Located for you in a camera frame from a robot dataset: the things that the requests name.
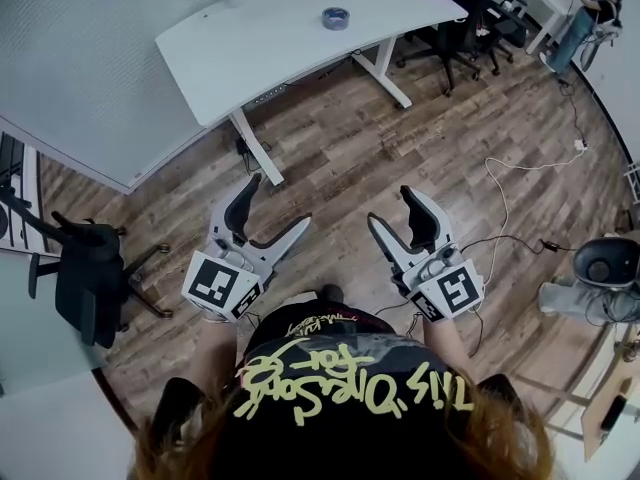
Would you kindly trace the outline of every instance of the black office chair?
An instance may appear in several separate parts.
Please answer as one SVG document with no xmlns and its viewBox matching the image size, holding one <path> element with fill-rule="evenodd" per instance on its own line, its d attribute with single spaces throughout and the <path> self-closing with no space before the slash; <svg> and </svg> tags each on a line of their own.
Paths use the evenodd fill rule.
<svg viewBox="0 0 640 480">
<path fill-rule="evenodd" d="M 505 5 L 511 6 L 511 10 L 507 11 L 505 9 Z M 497 17 L 494 14 L 487 12 L 485 14 L 486 23 L 491 27 L 495 27 L 495 25 L 500 22 L 515 23 L 516 28 L 513 29 L 512 32 L 504 34 L 501 39 L 504 39 L 516 48 L 524 48 L 525 43 L 527 42 L 527 24 L 518 16 L 518 14 L 520 14 L 521 11 L 526 11 L 528 6 L 529 4 L 526 0 L 502 0 L 500 3 L 492 0 L 489 3 L 489 8 L 500 16 Z M 502 40 L 498 40 L 494 45 L 494 48 L 496 50 L 500 50 L 507 56 L 507 62 L 510 64 L 513 63 L 513 53 L 504 46 Z"/>
<path fill-rule="evenodd" d="M 16 212 L 45 238 L 62 245 L 60 261 L 40 264 L 40 255 L 33 254 L 29 269 L 29 295 L 36 297 L 38 277 L 58 274 L 56 282 L 56 310 L 69 324 L 80 331 L 82 342 L 110 348 L 116 332 L 126 330 L 121 322 L 122 306 L 135 297 L 145 309 L 158 318 L 172 318 L 173 311 L 159 310 L 145 299 L 131 281 L 136 271 L 156 252 L 168 253 L 169 246 L 150 247 L 125 268 L 120 256 L 120 236 L 124 228 L 96 224 L 92 220 L 76 224 L 58 212 L 52 217 L 59 228 L 35 217 L 25 201 L 17 198 L 14 189 L 0 186 L 0 202 Z"/>
<path fill-rule="evenodd" d="M 473 79 L 479 80 L 482 69 L 471 62 L 469 59 L 460 55 L 461 53 L 471 54 L 477 58 L 481 55 L 488 54 L 496 67 L 494 74 L 499 74 L 497 60 L 493 52 L 493 45 L 499 41 L 503 34 L 511 32 L 515 25 L 498 23 L 490 30 L 490 34 L 480 37 L 477 30 L 483 24 L 484 13 L 489 7 L 491 0 L 453 0 L 469 14 L 465 20 L 461 22 L 450 21 L 438 25 L 438 29 L 433 27 L 425 27 L 410 33 L 416 35 L 419 39 L 428 43 L 432 48 L 411 55 L 402 56 L 396 62 L 399 68 L 406 66 L 406 62 L 413 59 L 438 56 L 444 63 L 449 80 L 449 89 L 445 92 L 447 96 L 453 94 L 455 81 L 453 71 L 451 69 L 451 60 L 456 60 L 473 70 Z"/>
</svg>

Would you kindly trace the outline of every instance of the person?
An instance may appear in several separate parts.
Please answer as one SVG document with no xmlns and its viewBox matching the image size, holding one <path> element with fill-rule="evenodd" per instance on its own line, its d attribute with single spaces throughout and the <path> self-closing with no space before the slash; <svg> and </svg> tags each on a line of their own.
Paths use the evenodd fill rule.
<svg viewBox="0 0 640 480">
<path fill-rule="evenodd" d="M 640 243 L 640 231 L 622 235 Z M 583 283 L 575 278 L 558 278 L 542 283 L 538 291 L 538 307 L 543 313 L 586 320 L 593 325 L 640 321 L 640 287 L 612 290 Z"/>
<path fill-rule="evenodd" d="M 544 424 L 504 375 L 474 383 L 452 320 L 425 345 L 337 287 L 264 318 L 235 367 L 235 325 L 205 314 L 186 373 L 142 427 L 131 478 L 245 474 L 543 480 Z"/>
<path fill-rule="evenodd" d="M 583 7 L 576 13 L 557 50 L 549 55 L 540 52 L 540 60 L 553 73 L 562 75 L 580 45 L 589 37 L 595 23 L 615 20 L 619 23 L 622 0 L 580 0 Z"/>
</svg>

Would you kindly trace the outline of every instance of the black shirt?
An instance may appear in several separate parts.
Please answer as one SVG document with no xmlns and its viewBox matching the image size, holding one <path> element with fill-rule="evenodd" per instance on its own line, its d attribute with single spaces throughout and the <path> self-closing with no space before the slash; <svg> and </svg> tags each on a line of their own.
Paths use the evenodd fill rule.
<svg viewBox="0 0 640 480">
<path fill-rule="evenodd" d="M 585 7 L 587 14 L 591 16 L 593 21 L 596 20 L 596 16 L 598 18 L 598 23 L 606 23 L 607 21 L 615 19 L 615 4 L 611 0 L 598 0 L 598 4 L 600 5 L 600 11 Z"/>
<path fill-rule="evenodd" d="M 480 387 L 520 404 L 503 375 Z M 447 477 L 468 477 L 443 409 L 451 397 L 447 428 L 462 436 L 473 410 L 464 379 L 431 350 L 363 311 L 324 301 L 275 311 L 252 336 L 230 391 L 211 476 L 239 468 L 303 476 L 353 467 L 380 474 L 385 463 L 397 473 L 414 467 L 422 452 L 446 464 Z M 179 437 L 178 427 L 201 398 L 189 381 L 171 379 L 154 417 L 155 441 L 170 431 Z M 428 463 L 421 468 L 430 469 Z"/>
</svg>

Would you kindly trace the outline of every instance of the cable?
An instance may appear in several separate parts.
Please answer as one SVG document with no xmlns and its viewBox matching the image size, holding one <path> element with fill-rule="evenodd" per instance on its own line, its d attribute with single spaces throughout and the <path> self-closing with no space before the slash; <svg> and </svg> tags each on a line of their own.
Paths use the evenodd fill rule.
<svg viewBox="0 0 640 480">
<path fill-rule="evenodd" d="M 271 145 L 263 140 L 261 143 L 262 147 L 264 148 L 265 152 L 269 153 L 271 152 L 271 150 L 273 149 L 271 147 Z M 242 153 L 242 160 L 244 161 L 244 168 L 247 171 L 247 174 L 249 176 L 251 176 L 251 173 L 254 173 L 256 171 L 259 171 L 261 169 L 260 165 L 258 165 L 258 167 L 255 168 L 251 168 L 251 163 L 250 160 L 251 158 L 253 158 L 253 155 L 251 154 L 251 152 L 247 149 L 244 153 Z"/>
<path fill-rule="evenodd" d="M 598 300 L 598 298 L 602 297 L 602 309 L 604 310 L 605 315 L 607 315 L 608 320 L 605 319 L 604 323 L 602 323 L 602 324 L 596 324 L 592 320 L 589 320 L 589 306 L 587 306 L 587 309 L 584 312 L 584 318 L 585 318 L 585 320 L 587 321 L 587 323 L 589 325 L 592 325 L 593 327 L 604 327 L 605 325 L 609 325 L 609 324 L 617 325 L 617 324 L 626 324 L 626 323 L 638 321 L 638 317 L 635 316 L 635 313 L 638 311 L 638 309 L 640 309 L 640 306 L 638 304 L 634 304 L 634 306 L 629 311 L 627 311 L 627 313 L 622 318 L 615 319 L 609 314 L 609 309 L 607 308 L 606 297 L 607 297 L 607 295 L 609 295 L 611 297 L 611 299 L 613 299 L 613 297 L 617 293 L 624 293 L 626 296 L 628 296 L 628 297 L 630 297 L 630 298 L 632 298 L 633 300 L 636 300 L 636 301 L 640 300 L 640 299 L 637 299 L 637 298 L 633 297 L 629 292 L 615 292 L 614 293 L 614 292 L 611 292 L 611 291 L 603 291 L 601 294 L 599 294 L 591 302 L 593 303 L 596 300 Z"/>
<path fill-rule="evenodd" d="M 507 228 L 507 224 L 509 223 L 509 207 L 507 206 L 507 198 L 504 194 L 504 189 L 502 188 L 502 185 L 500 185 L 500 182 L 493 175 L 493 173 L 491 172 L 491 169 L 489 169 L 489 160 L 493 160 L 494 162 L 497 162 L 500 165 L 508 167 L 509 169 L 519 169 L 522 171 L 539 171 L 541 169 L 546 169 L 547 167 L 564 167 L 564 166 L 570 165 L 575 160 L 580 158 L 585 151 L 586 149 L 583 149 L 568 162 L 559 162 L 557 164 L 545 164 L 545 165 L 540 165 L 538 167 L 522 167 L 520 165 L 509 165 L 503 162 L 502 160 L 498 160 L 497 158 L 493 158 L 493 157 L 488 157 L 485 159 L 484 168 L 487 170 L 487 172 L 489 173 L 489 176 L 491 176 L 491 179 L 495 182 L 496 185 L 498 185 L 498 188 L 500 189 L 500 195 L 502 196 L 502 203 L 504 204 L 505 218 L 504 218 L 504 224 L 502 224 L 502 228 L 500 229 L 500 233 L 498 233 L 498 239 L 496 240 L 496 243 L 493 246 L 493 254 L 491 255 L 491 267 L 489 269 L 489 277 L 487 281 L 482 285 L 483 287 L 487 286 L 491 282 L 491 278 L 493 277 L 493 267 L 496 262 L 496 253 L 498 251 L 498 245 L 500 244 L 500 238 L 502 235 L 504 235 L 504 230 Z"/>
<path fill-rule="evenodd" d="M 536 251 L 527 242 L 522 240 L 522 238 L 518 238 L 517 236 L 513 236 L 513 235 L 496 235 L 496 236 L 492 236 L 491 238 L 483 238 L 482 240 L 476 240 L 475 242 L 471 242 L 470 244 L 467 244 L 462 249 L 460 249 L 460 253 L 463 253 L 464 251 L 466 251 L 469 247 L 471 247 L 473 245 L 481 244 L 483 242 L 491 242 L 492 240 L 497 240 L 498 238 L 511 238 L 512 240 L 515 240 L 515 241 L 521 243 L 522 245 L 524 245 L 527 249 L 529 249 L 536 256 L 539 255 L 539 254 L 542 254 L 545 249 L 548 249 L 548 250 L 553 251 L 553 252 L 558 252 L 558 250 L 560 250 L 560 251 L 569 251 L 569 252 L 573 252 L 573 251 L 577 251 L 578 250 L 578 249 L 574 249 L 572 247 L 562 247 L 561 245 L 558 245 L 555 242 L 549 242 L 548 240 L 542 240 L 542 238 L 539 238 L 538 240 L 542 244 L 542 248 L 539 251 Z"/>
<path fill-rule="evenodd" d="M 413 321 L 411 322 L 411 325 L 409 326 L 409 330 L 407 331 L 407 333 L 405 334 L 405 336 L 413 339 L 413 336 L 411 335 L 411 333 L 413 332 L 413 330 L 416 328 L 416 324 L 418 323 L 418 319 L 422 316 L 422 313 L 414 313 L 413 314 Z"/>
<path fill-rule="evenodd" d="M 582 144 L 584 144 L 584 146 L 586 147 L 587 146 L 587 139 L 584 136 L 584 132 L 582 131 L 582 128 L 580 128 L 580 126 L 578 126 L 578 108 L 576 107 L 576 104 L 573 101 L 573 97 L 576 94 L 576 89 L 575 89 L 574 85 L 576 84 L 577 81 L 578 81 L 578 77 L 577 76 L 576 76 L 576 79 L 573 81 L 573 83 L 569 83 L 566 80 L 559 79 L 558 80 L 558 90 L 560 91 L 560 94 L 562 94 L 565 98 L 569 99 L 569 103 L 571 103 L 571 106 L 573 107 L 573 127 L 580 134 L 580 139 L 582 139 Z"/>
<path fill-rule="evenodd" d="M 544 252 L 544 249 L 545 249 L 544 244 L 543 244 L 542 245 L 542 249 L 540 249 L 539 251 L 536 251 L 527 242 L 525 242 L 521 238 L 518 238 L 517 236 L 513 236 L 513 235 L 497 235 L 497 236 L 492 236 L 491 238 L 483 238 L 482 240 L 476 240 L 475 242 L 471 242 L 470 244 L 467 244 L 462 249 L 460 249 L 460 253 L 463 253 L 464 251 L 466 251 L 469 247 L 471 247 L 473 245 L 480 244 L 482 242 L 491 242 L 492 240 L 497 240 L 498 238 L 511 238 L 512 240 L 516 240 L 517 242 L 520 242 L 522 245 L 524 245 L 527 249 L 529 249 L 535 255 L 542 254 Z"/>
<path fill-rule="evenodd" d="M 251 327 L 253 327 L 253 330 L 255 331 L 257 329 L 256 324 L 253 323 L 253 320 L 251 320 L 248 313 L 245 313 L 245 315 L 247 315 L 247 320 L 249 321 L 249 323 L 251 324 Z"/>
<path fill-rule="evenodd" d="M 260 315 L 257 315 L 256 313 L 252 313 L 251 311 L 247 311 L 246 314 L 255 316 L 258 319 L 258 325 L 262 323 L 262 319 L 260 318 Z"/>
<path fill-rule="evenodd" d="M 320 80 L 322 80 L 323 78 L 327 78 L 329 75 L 331 75 L 336 69 L 338 69 L 340 66 L 342 66 L 343 64 L 345 64 L 346 62 L 351 60 L 351 56 L 352 55 L 362 55 L 362 51 L 360 50 L 360 48 L 357 48 L 351 52 L 349 52 L 347 54 L 347 56 L 342 59 L 338 64 L 336 64 L 335 66 L 333 66 L 331 69 L 329 69 L 328 71 L 325 71 L 324 73 L 322 73 L 320 76 L 318 76 L 318 78 L 316 78 L 315 80 L 311 81 L 311 82 L 307 82 L 304 84 L 297 84 L 297 83 L 284 83 L 282 85 L 286 86 L 286 87 L 308 87 L 310 85 L 313 85 L 315 82 L 318 82 Z"/>
<path fill-rule="evenodd" d="M 411 302 L 411 301 L 407 300 L 407 301 L 403 302 L 402 304 L 397 304 L 396 306 L 387 306 L 386 308 L 382 308 L 382 309 L 379 309 L 378 311 L 376 311 L 374 313 L 374 315 L 378 316 L 380 313 L 382 313 L 383 311 L 386 311 L 387 309 L 401 308 L 402 306 L 406 306 L 407 304 L 409 304 L 409 302 Z"/>
<path fill-rule="evenodd" d="M 484 299 L 480 303 L 480 307 L 478 307 L 478 309 L 476 309 L 475 311 L 469 310 L 470 313 L 473 313 L 474 315 L 476 315 L 480 319 L 480 335 L 478 336 L 478 343 L 476 345 L 476 349 L 471 354 L 469 354 L 469 359 L 472 359 L 478 353 L 478 350 L 480 350 L 480 345 L 482 345 L 482 333 L 484 332 L 484 320 L 482 319 L 482 317 L 480 316 L 480 313 L 478 313 L 478 311 L 482 307 L 482 303 L 483 302 L 484 302 Z"/>
</svg>

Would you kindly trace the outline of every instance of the person standing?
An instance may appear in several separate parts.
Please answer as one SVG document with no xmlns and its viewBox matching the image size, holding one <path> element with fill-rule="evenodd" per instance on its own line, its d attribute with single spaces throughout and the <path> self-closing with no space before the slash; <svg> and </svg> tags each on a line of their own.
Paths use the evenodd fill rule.
<svg viewBox="0 0 640 480">
<path fill-rule="evenodd" d="M 553 73 L 561 75 L 584 40 L 591 35 L 596 23 L 618 20 L 622 0 L 580 0 L 583 7 L 576 13 L 569 30 L 555 53 L 540 52 L 540 60 Z"/>
</svg>

